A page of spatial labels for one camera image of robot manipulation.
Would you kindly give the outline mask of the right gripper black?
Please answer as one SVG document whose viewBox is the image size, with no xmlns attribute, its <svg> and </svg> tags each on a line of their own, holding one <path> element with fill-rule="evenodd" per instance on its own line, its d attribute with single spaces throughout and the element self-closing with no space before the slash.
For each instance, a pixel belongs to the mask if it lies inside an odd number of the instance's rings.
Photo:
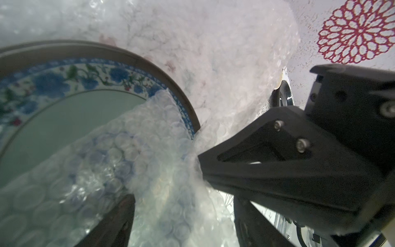
<svg viewBox="0 0 395 247">
<path fill-rule="evenodd" d="M 199 155 L 203 178 L 327 247 L 360 247 L 395 218 L 395 73 L 317 65 L 305 109 L 269 109 Z"/>
</svg>

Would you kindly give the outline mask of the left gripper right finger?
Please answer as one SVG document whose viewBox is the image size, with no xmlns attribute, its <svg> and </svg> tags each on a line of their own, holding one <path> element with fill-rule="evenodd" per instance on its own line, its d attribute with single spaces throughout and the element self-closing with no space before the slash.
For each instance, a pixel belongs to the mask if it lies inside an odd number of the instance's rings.
<svg viewBox="0 0 395 247">
<path fill-rule="evenodd" d="M 234 213 L 241 247 L 294 247 L 249 200 L 234 196 Z"/>
</svg>

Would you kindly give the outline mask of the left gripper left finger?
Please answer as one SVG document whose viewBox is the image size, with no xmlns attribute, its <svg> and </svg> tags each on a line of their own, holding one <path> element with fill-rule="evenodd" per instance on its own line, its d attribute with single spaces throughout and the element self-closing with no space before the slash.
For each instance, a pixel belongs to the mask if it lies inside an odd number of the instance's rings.
<svg viewBox="0 0 395 247">
<path fill-rule="evenodd" d="M 77 247 L 126 247 L 134 221 L 136 199 L 127 194 Z"/>
</svg>

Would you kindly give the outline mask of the blue patterned dinner plate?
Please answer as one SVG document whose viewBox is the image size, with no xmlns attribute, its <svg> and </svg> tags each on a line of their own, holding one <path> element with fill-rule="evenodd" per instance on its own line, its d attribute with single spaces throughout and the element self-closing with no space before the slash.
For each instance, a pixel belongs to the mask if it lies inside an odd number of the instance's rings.
<svg viewBox="0 0 395 247">
<path fill-rule="evenodd" d="M 177 83 L 130 51 L 86 41 L 1 49 L 1 185 L 66 145 L 169 90 L 185 126 L 201 125 Z"/>
</svg>

